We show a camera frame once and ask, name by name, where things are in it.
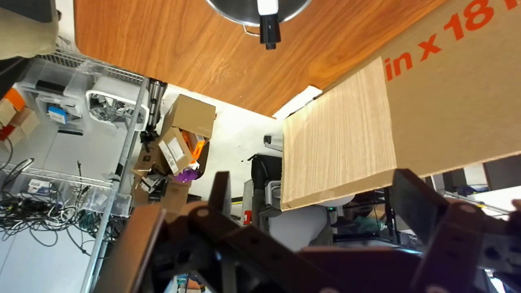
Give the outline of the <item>clear plastic bin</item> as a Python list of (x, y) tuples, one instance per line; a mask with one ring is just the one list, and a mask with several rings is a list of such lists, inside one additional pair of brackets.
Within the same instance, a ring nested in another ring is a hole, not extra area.
[(93, 121), (86, 106), (86, 91), (93, 78), (75, 68), (36, 58), (15, 88), (26, 94), (37, 115), (58, 132), (83, 136), (92, 131)]

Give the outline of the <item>white bin of metal parts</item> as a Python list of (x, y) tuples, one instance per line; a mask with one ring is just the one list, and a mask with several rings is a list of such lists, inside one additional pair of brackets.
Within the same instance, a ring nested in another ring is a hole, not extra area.
[(137, 109), (135, 131), (145, 130), (150, 117), (149, 91), (145, 89), (141, 106), (137, 107), (140, 90), (140, 86), (130, 82), (99, 77), (85, 93), (90, 117), (97, 122), (115, 126), (116, 122), (130, 122), (134, 110)]

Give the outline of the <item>silver pot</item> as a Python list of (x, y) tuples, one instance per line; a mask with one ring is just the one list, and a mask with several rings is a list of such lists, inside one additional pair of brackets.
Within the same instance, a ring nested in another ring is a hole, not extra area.
[[(256, 0), (205, 0), (214, 11), (227, 20), (244, 27), (259, 27)], [(279, 27), (300, 14), (313, 0), (279, 0)]]

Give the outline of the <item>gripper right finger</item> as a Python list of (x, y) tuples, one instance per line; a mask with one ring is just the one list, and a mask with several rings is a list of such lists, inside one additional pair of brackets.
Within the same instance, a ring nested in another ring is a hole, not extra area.
[(521, 293), (521, 200), (508, 220), (467, 201), (446, 199), (409, 169), (396, 169), (390, 204), (426, 246), (411, 293), (482, 293), (476, 274), (489, 269)]

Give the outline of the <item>white and black marker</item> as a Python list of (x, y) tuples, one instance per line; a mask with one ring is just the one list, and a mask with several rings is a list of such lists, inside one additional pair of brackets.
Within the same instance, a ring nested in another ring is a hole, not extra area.
[(279, 27), (279, 0), (256, 0), (259, 14), (259, 39), (266, 50), (276, 49), (281, 41)]

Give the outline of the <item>stack of small boxes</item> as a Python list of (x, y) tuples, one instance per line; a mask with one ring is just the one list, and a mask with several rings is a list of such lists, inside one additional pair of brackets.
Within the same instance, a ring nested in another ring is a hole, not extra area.
[(11, 148), (30, 137), (40, 125), (37, 113), (26, 106), (25, 99), (12, 87), (0, 99), (0, 145)]

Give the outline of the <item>white sheet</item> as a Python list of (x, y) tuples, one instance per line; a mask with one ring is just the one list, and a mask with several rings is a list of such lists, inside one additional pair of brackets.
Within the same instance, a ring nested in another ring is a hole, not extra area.
[(278, 111), (276, 111), (272, 118), (277, 120), (283, 120), (292, 115), (294, 112), (297, 112), (305, 105), (309, 104), (309, 102), (313, 101), (315, 98), (320, 96), (323, 93), (321, 89), (318, 89), (314, 86), (307, 86), (301, 93), (298, 93), (292, 99), (285, 103)]

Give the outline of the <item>large cardboard box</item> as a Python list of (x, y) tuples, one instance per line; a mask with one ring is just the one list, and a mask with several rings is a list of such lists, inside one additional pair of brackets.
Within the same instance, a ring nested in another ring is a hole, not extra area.
[(283, 211), (521, 154), (521, 0), (448, 0), (283, 121)]

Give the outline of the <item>beige cushion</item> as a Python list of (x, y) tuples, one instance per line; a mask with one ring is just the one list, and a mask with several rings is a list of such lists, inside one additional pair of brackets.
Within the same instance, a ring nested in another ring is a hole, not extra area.
[(52, 21), (42, 23), (0, 8), (0, 61), (14, 57), (32, 58), (55, 52), (59, 19), (53, 2), (50, 15)]

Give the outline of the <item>heap of cardboard boxes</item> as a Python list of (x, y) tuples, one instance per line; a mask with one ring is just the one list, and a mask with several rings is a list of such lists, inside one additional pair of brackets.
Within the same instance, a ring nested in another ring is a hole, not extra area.
[(132, 207), (159, 205), (169, 216), (188, 202), (193, 181), (204, 172), (216, 107), (179, 95), (162, 121), (159, 136), (143, 144), (132, 172)]

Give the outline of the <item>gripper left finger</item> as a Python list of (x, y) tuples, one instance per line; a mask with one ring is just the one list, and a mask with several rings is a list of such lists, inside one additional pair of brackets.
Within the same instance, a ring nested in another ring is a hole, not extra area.
[(301, 254), (225, 214), (230, 174), (219, 171), (210, 198), (166, 221), (159, 204), (138, 206), (96, 282), (96, 293), (169, 293), (195, 275), (213, 293), (338, 293), (338, 282)]

